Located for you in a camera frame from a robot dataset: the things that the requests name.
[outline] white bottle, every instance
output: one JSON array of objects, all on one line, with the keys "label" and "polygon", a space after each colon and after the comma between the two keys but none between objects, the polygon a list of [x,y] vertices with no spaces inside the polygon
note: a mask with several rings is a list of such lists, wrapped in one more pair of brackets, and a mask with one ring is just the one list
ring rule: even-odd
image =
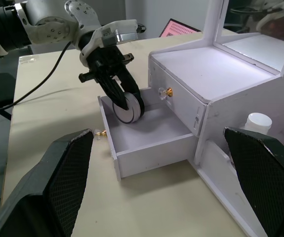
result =
[{"label": "white bottle", "polygon": [[[271,125],[272,120],[267,115],[260,113],[252,113],[248,116],[245,126],[241,127],[241,129],[252,132],[259,132],[264,135],[267,135],[269,129],[271,128]],[[231,154],[229,155],[229,157],[231,160],[231,164],[235,168]]]}]

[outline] brass knob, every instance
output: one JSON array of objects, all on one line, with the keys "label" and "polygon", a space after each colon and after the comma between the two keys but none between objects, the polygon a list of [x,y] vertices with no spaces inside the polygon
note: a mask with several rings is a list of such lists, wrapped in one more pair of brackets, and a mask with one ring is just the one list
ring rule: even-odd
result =
[{"label": "brass knob", "polygon": [[167,89],[166,93],[169,97],[173,96],[173,92],[172,92],[171,87]]},{"label": "brass knob", "polygon": [[166,99],[167,96],[169,96],[169,97],[173,96],[173,92],[172,92],[171,87],[168,88],[167,90],[165,90],[164,88],[161,87],[161,88],[159,88],[158,93],[159,93],[159,96],[160,96],[161,100]]},{"label": "brass knob", "polygon": [[101,137],[107,137],[107,130],[104,130],[104,131],[99,131],[99,130],[96,130],[95,132],[95,137],[97,140],[100,140]]}]

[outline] beige table surface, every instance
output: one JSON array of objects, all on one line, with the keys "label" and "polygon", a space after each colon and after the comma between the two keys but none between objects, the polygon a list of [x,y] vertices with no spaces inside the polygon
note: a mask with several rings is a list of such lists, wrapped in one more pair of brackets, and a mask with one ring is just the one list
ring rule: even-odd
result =
[{"label": "beige table surface", "polygon": [[[147,87],[150,51],[199,39],[201,33],[147,39],[121,45],[133,53],[128,69]],[[19,60],[15,99],[36,86],[60,52]],[[53,76],[13,110],[3,202],[39,162],[55,139],[86,128],[103,129],[95,81],[80,83],[87,72],[79,52],[65,53]],[[74,237],[244,237],[244,233],[187,161],[117,181],[107,139],[94,141],[87,187]]]}]

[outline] black mesh surface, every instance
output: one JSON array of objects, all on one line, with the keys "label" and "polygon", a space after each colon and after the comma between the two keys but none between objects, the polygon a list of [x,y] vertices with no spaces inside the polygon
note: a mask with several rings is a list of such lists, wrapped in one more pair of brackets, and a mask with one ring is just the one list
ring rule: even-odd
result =
[{"label": "black mesh surface", "polygon": [[92,133],[74,139],[51,178],[47,201],[63,236],[70,237],[86,187]]},{"label": "black mesh surface", "polygon": [[226,129],[225,138],[242,190],[268,237],[284,236],[284,146],[239,129]]}]

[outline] black mesh pad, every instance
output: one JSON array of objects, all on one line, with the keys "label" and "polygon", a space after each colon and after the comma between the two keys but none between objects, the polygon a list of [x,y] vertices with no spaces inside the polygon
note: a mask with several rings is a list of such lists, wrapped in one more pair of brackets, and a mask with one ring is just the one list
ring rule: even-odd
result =
[{"label": "black mesh pad", "polygon": [[268,237],[284,236],[284,146],[241,129],[224,132],[241,188]]},{"label": "black mesh pad", "polygon": [[0,209],[0,237],[70,237],[86,187],[93,133],[54,141]]},{"label": "black mesh pad", "polygon": [[86,188],[92,138],[72,143],[47,190],[47,200],[64,236],[71,236]]}]

